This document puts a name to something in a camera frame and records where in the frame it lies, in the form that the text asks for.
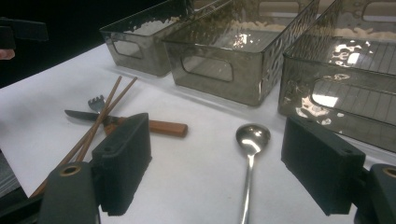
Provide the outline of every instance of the black clamp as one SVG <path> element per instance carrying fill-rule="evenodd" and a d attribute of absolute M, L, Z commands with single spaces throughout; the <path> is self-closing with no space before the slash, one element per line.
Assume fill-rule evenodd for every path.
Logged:
<path fill-rule="evenodd" d="M 363 168 L 365 154 L 315 121 L 287 119 L 281 160 L 327 215 L 358 207 L 356 224 L 396 223 L 396 167 Z"/>
<path fill-rule="evenodd" d="M 98 206 L 121 216 L 151 162 L 149 115 L 125 120 L 92 152 L 90 162 L 53 170 L 46 191 L 0 212 L 0 223 L 98 224 Z"/>
<path fill-rule="evenodd" d="M 15 38 L 47 41 L 47 25 L 38 21 L 11 20 L 0 17 L 0 49 L 15 49 Z"/>

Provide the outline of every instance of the textured plastic bin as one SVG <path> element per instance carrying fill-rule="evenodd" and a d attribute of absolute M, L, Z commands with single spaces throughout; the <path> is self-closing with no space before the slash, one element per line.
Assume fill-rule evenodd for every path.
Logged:
<path fill-rule="evenodd" d="M 170 66 L 162 39 L 205 15 L 205 7 L 214 2 L 168 0 L 109 24 L 100 32 L 116 65 L 163 77 L 169 73 Z"/>
<path fill-rule="evenodd" d="M 286 2 L 296 6 L 294 13 L 276 8 Z M 280 79 L 283 50 L 315 20 L 317 11 L 317 0 L 229 1 L 164 39 L 174 81 L 259 105 Z"/>
<path fill-rule="evenodd" d="M 395 0 L 335 1 L 285 51 L 278 111 L 396 152 L 395 11 Z"/>

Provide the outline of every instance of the knife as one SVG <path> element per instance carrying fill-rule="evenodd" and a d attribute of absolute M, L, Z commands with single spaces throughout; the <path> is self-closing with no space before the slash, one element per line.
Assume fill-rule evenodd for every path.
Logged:
<path fill-rule="evenodd" d="M 96 121 L 99 114 L 91 112 L 82 112 L 75 110 L 65 110 L 66 115 L 75 119 L 85 119 L 89 121 Z M 118 125 L 122 124 L 126 119 L 125 117 L 107 116 L 104 120 L 106 134 L 111 133 Z M 150 120 L 148 122 L 149 130 L 152 133 L 162 133 L 176 137 L 185 137 L 189 127 L 187 124 L 166 122 L 159 120 Z"/>

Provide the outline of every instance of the wooden knife handle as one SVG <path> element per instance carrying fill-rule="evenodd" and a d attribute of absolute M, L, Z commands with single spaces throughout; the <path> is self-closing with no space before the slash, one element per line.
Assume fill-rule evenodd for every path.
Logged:
<path fill-rule="evenodd" d="M 106 135 L 111 134 L 114 130 L 116 130 L 117 125 L 115 125 L 114 123 L 110 123 L 105 125 L 105 133 Z"/>
<path fill-rule="evenodd" d="M 122 124 L 127 118 L 119 118 L 118 124 Z M 176 137 L 185 137 L 189 126 L 184 123 L 174 123 L 159 120 L 150 120 L 148 122 L 149 130 L 152 133 L 162 133 Z"/>

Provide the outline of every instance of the dark background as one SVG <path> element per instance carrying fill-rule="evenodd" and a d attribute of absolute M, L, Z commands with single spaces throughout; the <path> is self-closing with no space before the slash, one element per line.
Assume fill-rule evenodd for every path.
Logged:
<path fill-rule="evenodd" d="M 0 17 L 41 21 L 49 41 L 16 39 L 16 56 L 0 61 L 0 88 L 104 44 L 99 29 L 165 0 L 1 0 Z"/>

